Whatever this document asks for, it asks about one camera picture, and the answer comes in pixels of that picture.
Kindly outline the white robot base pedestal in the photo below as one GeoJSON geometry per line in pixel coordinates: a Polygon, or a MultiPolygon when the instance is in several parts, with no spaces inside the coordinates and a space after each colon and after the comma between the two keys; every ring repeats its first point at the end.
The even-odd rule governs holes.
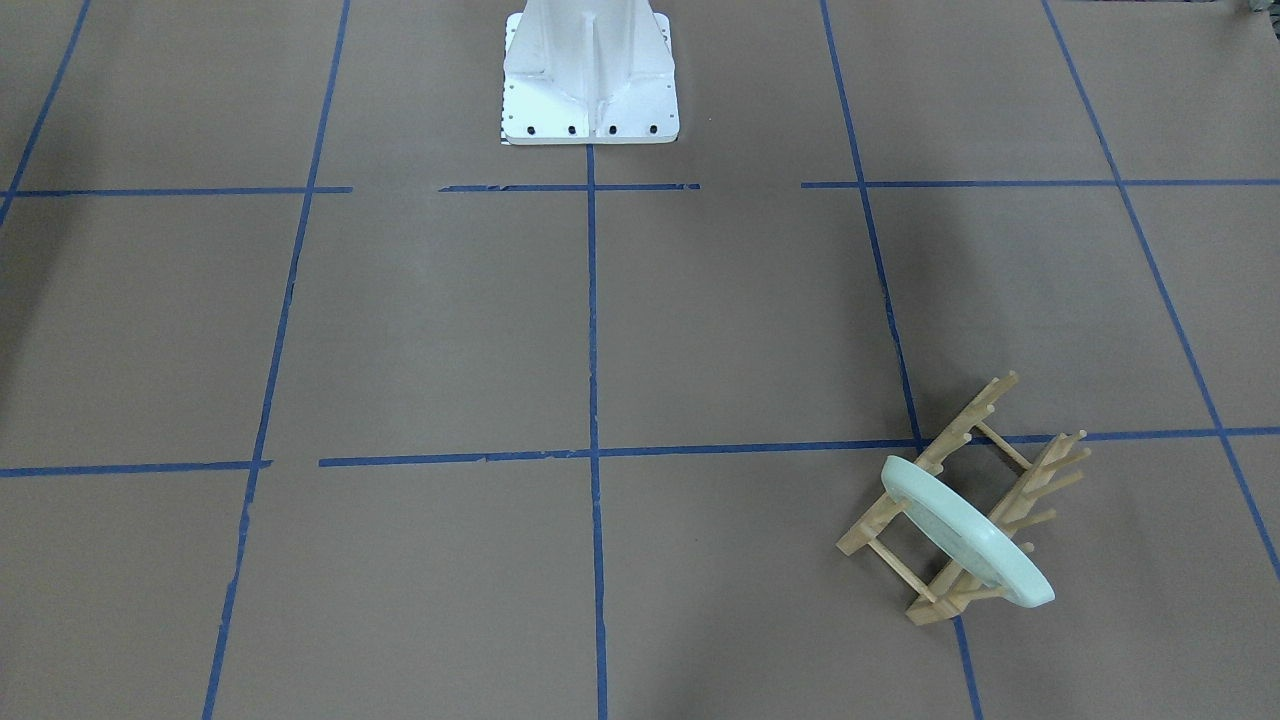
{"type": "Polygon", "coordinates": [[[672,28],[649,1],[527,1],[506,18],[500,140],[672,143],[672,28]]]}

